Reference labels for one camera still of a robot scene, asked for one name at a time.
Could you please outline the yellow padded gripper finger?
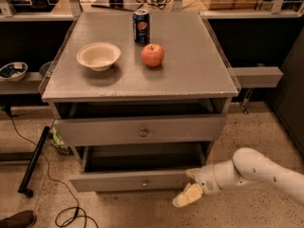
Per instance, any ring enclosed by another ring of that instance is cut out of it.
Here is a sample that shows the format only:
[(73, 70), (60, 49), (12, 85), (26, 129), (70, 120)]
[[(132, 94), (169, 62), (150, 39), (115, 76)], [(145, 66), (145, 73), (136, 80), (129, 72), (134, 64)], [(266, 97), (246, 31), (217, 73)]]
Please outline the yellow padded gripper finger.
[(175, 207), (183, 207), (190, 203), (199, 200), (202, 197), (203, 191), (197, 183), (188, 183), (184, 190), (173, 198)]
[(196, 181), (199, 177), (200, 169), (199, 168), (190, 168), (185, 171), (186, 175)]

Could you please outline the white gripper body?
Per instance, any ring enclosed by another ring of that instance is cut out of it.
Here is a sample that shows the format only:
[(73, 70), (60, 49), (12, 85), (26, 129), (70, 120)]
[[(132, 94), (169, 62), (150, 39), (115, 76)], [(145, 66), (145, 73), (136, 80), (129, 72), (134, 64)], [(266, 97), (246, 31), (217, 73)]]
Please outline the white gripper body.
[(195, 182), (198, 183), (206, 195), (213, 195), (221, 191), (217, 184), (212, 165), (205, 165), (195, 174)]

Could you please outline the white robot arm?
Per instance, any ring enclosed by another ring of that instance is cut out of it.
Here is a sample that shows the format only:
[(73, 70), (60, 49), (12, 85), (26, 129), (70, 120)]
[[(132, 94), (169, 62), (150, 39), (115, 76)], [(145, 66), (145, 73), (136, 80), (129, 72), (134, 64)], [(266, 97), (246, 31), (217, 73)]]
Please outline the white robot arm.
[(270, 183), (304, 205), (304, 175), (287, 169), (270, 160), (253, 148), (238, 149), (233, 158), (201, 168), (187, 169), (187, 183), (173, 199), (173, 205), (183, 207), (199, 200), (203, 195), (213, 195), (229, 188), (253, 187)]

